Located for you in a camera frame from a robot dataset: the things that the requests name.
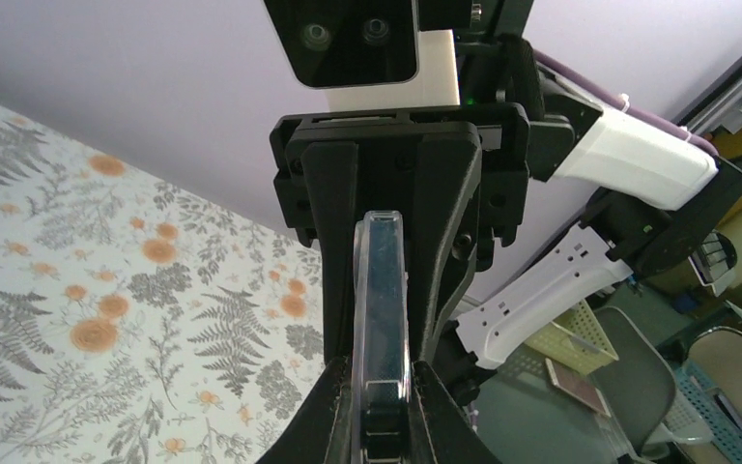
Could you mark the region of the black phone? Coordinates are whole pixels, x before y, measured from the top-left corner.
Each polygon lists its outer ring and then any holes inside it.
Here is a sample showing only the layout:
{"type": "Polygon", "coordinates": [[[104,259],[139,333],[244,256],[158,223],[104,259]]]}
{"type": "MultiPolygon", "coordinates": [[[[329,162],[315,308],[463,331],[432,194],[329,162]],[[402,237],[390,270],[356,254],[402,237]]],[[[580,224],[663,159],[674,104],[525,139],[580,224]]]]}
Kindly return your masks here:
{"type": "Polygon", "coordinates": [[[357,223],[352,366],[352,463],[407,456],[411,361],[404,224],[396,211],[357,223]]]}

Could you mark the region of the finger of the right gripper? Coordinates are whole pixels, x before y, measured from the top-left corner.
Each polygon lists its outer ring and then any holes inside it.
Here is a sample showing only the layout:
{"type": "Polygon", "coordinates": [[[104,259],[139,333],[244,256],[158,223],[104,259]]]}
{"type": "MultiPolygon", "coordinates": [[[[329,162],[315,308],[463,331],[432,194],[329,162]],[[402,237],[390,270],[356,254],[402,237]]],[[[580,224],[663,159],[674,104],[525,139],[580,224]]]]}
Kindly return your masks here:
{"type": "Polygon", "coordinates": [[[322,254],[324,360],[330,363],[350,355],[353,347],[358,147],[315,142],[301,162],[322,254]]]}
{"type": "Polygon", "coordinates": [[[409,331],[412,353],[431,361],[442,273],[464,212],[478,185],[480,145],[468,122],[429,124],[417,146],[414,172],[409,331]]]}

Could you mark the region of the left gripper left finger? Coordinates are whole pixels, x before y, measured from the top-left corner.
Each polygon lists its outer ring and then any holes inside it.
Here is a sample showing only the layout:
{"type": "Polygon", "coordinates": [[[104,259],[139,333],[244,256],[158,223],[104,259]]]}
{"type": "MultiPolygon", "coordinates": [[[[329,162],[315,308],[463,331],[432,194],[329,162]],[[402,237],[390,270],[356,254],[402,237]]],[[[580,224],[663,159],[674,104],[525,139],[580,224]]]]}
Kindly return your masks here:
{"type": "Polygon", "coordinates": [[[351,361],[332,359],[259,464],[345,464],[351,461],[351,361]]]}

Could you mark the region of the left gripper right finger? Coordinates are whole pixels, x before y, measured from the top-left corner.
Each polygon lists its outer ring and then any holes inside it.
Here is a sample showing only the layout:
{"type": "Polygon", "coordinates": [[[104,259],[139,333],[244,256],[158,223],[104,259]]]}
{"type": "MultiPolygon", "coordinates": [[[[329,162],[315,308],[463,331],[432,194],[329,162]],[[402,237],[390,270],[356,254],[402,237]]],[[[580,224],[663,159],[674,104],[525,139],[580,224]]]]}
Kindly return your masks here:
{"type": "Polygon", "coordinates": [[[423,464],[498,463],[478,438],[428,362],[412,364],[409,461],[423,464]]]}

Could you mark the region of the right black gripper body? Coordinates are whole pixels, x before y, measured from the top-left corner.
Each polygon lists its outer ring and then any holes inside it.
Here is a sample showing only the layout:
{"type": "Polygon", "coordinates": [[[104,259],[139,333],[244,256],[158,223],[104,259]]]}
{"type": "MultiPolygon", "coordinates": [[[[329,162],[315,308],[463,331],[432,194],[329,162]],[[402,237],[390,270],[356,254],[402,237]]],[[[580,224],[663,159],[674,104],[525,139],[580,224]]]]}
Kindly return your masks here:
{"type": "Polygon", "coordinates": [[[411,256],[411,217],[417,146],[429,124],[468,122],[480,145],[478,185],[464,212],[446,267],[492,266],[495,246],[510,246],[522,222],[528,188],[530,123],[517,103],[366,110],[281,118],[270,135],[277,166],[273,185],[282,214],[305,247],[316,236],[301,155],[315,142],[358,147],[357,222],[371,211],[396,211],[404,224],[405,259],[411,256]]]}

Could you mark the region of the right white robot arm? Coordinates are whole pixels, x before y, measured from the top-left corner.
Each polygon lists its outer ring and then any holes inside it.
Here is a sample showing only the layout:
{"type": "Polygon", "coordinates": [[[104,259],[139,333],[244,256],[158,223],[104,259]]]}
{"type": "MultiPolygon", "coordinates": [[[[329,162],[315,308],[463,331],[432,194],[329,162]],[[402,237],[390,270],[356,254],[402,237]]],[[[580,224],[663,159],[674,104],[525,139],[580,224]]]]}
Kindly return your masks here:
{"type": "Polygon", "coordinates": [[[272,130],[285,220],[323,254],[327,359],[356,348],[355,229],[368,213],[402,219],[410,353],[428,357],[495,244],[513,243],[528,182],[598,185],[497,303],[456,325],[467,359],[493,370],[576,301],[687,258],[742,195],[741,161],[658,129],[521,38],[491,49],[509,101],[287,116],[272,130]]]}

